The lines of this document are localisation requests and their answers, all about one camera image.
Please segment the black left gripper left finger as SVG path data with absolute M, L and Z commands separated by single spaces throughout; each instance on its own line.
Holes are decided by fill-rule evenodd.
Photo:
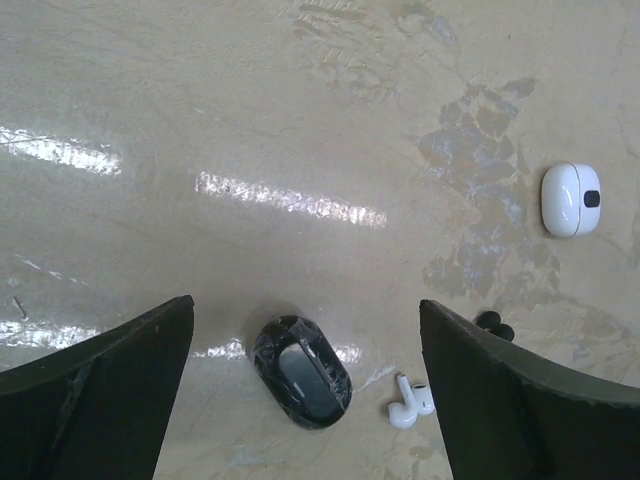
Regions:
M 152 478 L 193 331 L 184 295 L 2 372 L 2 478 Z

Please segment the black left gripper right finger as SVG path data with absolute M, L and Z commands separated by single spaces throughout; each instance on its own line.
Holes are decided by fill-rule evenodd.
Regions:
M 454 478 L 638 478 L 637 388 L 559 365 L 436 301 L 419 314 Z

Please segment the black earbud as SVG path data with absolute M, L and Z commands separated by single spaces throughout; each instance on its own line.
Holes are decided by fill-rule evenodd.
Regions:
M 492 329 L 491 332 L 495 336 L 508 342 L 512 342 L 515 338 L 515 331 L 511 326 L 507 324 L 500 323 L 494 329 Z
M 494 330 L 501 325 L 501 316 L 495 311 L 484 311 L 477 316 L 475 324 L 484 330 Z

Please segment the black earbud charging case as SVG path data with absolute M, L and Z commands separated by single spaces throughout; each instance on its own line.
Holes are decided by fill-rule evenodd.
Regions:
M 263 383 L 298 426 L 326 429 L 349 408 L 351 377 L 315 322 L 298 315 L 272 319 L 257 335 L 251 358 Z

